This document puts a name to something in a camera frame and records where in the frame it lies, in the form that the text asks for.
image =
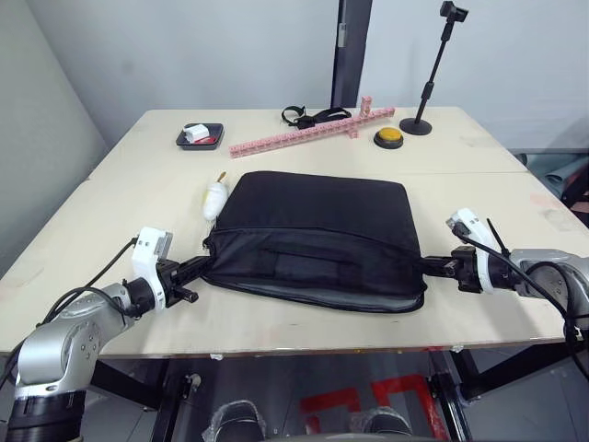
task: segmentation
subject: camera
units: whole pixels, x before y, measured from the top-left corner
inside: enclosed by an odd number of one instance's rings
[[[463,22],[467,18],[467,14],[466,9],[454,6],[454,2],[443,2],[440,7],[440,16],[446,17],[448,22]]]

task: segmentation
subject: red floor marking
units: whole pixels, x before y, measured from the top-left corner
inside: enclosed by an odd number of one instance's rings
[[[301,400],[299,408],[301,414],[310,414],[342,405],[344,405],[350,413],[359,412],[360,398],[358,396],[358,390],[344,389],[325,394],[318,394],[317,396],[310,396]],[[306,418],[305,427],[308,435],[321,433],[319,418],[315,415]]]
[[[432,395],[430,394],[427,384],[422,376],[410,375],[402,378],[384,379],[378,382],[372,382],[371,386],[376,402],[378,402],[378,405],[381,407],[390,406],[390,400],[388,399],[389,394],[415,390],[427,417],[427,422],[432,429],[433,436],[436,439],[448,440],[444,421],[440,418],[440,415],[435,409]]]

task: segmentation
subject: white table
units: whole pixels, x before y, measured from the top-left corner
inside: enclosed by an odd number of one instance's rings
[[[414,110],[398,110],[393,122]],[[401,182],[407,188],[422,256],[459,245],[445,226],[467,206],[489,216],[511,248],[557,248],[585,255],[589,231],[480,126],[456,108],[429,108],[429,136],[405,135],[396,151],[371,139],[385,121],[251,157],[230,159],[229,145],[289,129],[277,110],[152,110],[64,203],[0,281],[0,351],[9,351],[63,292],[83,284],[142,226],[174,233],[168,257],[202,253],[210,226],[202,194],[223,170],[232,187],[247,171],[272,169]],[[222,122],[213,152],[175,146],[187,122]],[[133,277],[130,254],[98,285]],[[262,354],[357,349],[447,348],[561,340],[561,320],[546,301],[501,292],[457,291],[427,278],[420,310],[397,315],[318,308],[193,283],[200,299],[145,315],[104,355]]]

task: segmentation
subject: black strap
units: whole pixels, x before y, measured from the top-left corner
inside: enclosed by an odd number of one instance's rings
[[[290,121],[284,116],[286,111],[295,111],[298,117]],[[296,126],[297,129],[308,129],[321,122],[335,122],[336,120],[343,120],[344,118],[350,118],[351,116],[352,114],[344,108],[329,108],[322,110],[315,115],[307,115],[305,106],[302,108],[299,108],[298,106],[289,106],[283,110],[283,120],[288,123],[289,126]]]

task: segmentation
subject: white toy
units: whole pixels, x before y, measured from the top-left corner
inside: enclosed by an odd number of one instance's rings
[[[227,202],[229,192],[226,186],[221,182],[225,177],[225,172],[219,175],[217,181],[209,185],[204,195],[204,202],[202,203],[202,215],[207,221],[213,221],[223,210],[223,206]]]
[[[209,136],[209,130],[204,124],[195,124],[194,126],[184,127],[184,136],[186,141],[194,143]]]

